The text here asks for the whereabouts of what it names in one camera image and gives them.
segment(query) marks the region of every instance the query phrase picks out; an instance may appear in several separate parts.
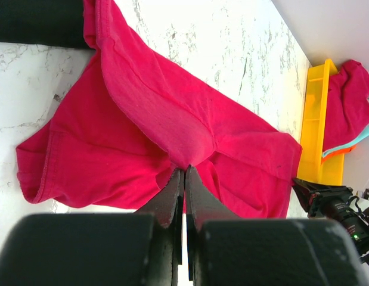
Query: light blue cloth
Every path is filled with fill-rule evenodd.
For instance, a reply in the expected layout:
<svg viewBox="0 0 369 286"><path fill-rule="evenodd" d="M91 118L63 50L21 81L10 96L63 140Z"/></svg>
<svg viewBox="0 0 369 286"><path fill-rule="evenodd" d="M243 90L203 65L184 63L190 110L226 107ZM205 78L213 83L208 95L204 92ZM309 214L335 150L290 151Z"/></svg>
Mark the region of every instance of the light blue cloth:
<svg viewBox="0 0 369 286"><path fill-rule="evenodd" d="M327 155L329 155L332 152L344 149L344 148L349 148L351 146L356 145L357 143L361 142L364 138L369 137L369 127L366 127L362 133L359 134L358 137L356 137L353 141L348 142L347 144L341 145L341 146L337 146L331 149L328 149L326 151L324 151L322 153L322 158L326 157Z"/></svg>

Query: white marble table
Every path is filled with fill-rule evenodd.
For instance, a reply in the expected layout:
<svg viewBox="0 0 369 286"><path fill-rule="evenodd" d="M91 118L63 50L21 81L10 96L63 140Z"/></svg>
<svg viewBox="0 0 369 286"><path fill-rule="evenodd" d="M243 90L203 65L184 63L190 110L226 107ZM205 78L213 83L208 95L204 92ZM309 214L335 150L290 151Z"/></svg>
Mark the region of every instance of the white marble table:
<svg viewBox="0 0 369 286"><path fill-rule="evenodd" d="M118 3L151 48L300 139L309 62L270 0ZM15 175L14 148L51 118L91 55L0 43L0 248L8 231L29 213L77 211L52 200L27 203ZM305 216L294 194L289 216Z"/></svg>

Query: red cloth in bin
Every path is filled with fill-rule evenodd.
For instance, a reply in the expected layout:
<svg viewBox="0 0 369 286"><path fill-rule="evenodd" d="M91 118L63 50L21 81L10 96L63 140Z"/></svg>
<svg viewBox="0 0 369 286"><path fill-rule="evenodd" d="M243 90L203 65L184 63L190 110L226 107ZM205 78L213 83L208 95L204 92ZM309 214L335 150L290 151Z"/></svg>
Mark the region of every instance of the red cloth in bin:
<svg viewBox="0 0 369 286"><path fill-rule="evenodd" d="M96 54L17 147L26 200L137 209L192 164L238 215L284 217L300 145L152 51L112 0L86 0L84 15Z"/></svg>
<svg viewBox="0 0 369 286"><path fill-rule="evenodd" d="M323 151L354 140L369 124L369 74L349 60L330 76Z"/></svg>

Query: orange fabric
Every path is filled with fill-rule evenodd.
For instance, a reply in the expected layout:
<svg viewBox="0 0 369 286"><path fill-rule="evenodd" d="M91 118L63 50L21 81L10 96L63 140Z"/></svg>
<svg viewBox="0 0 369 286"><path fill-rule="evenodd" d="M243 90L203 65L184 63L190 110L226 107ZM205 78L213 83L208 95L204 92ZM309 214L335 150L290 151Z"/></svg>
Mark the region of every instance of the orange fabric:
<svg viewBox="0 0 369 286"><path fill-rule="evenodd" d="M351 147L347 147L347 148L343 148L343 149L337 150L335 152L332 152L329 155L327 155L326 157L322 158L322 163L325 162L327 159L330 159L330 158L332 158L334 156L337 156L339 154L350 153L355 148L356 148L356 145L351 146Z"/></svg>

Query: yellow plastic container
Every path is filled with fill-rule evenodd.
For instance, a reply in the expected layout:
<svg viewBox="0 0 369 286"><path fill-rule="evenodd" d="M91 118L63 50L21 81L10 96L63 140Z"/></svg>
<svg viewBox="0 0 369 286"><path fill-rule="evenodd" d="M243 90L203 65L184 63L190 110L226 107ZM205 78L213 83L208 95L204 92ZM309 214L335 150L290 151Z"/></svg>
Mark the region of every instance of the yellow plastic container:
<svg viewBox="0 0 369 286"><path fill-rule="evenodd" d="M297 177L324 185L341 185L345 155L322 161L326 120L328 79L338 73L331 59L308 72L305 111L303 113L301 146L303 148Z"/></svg>

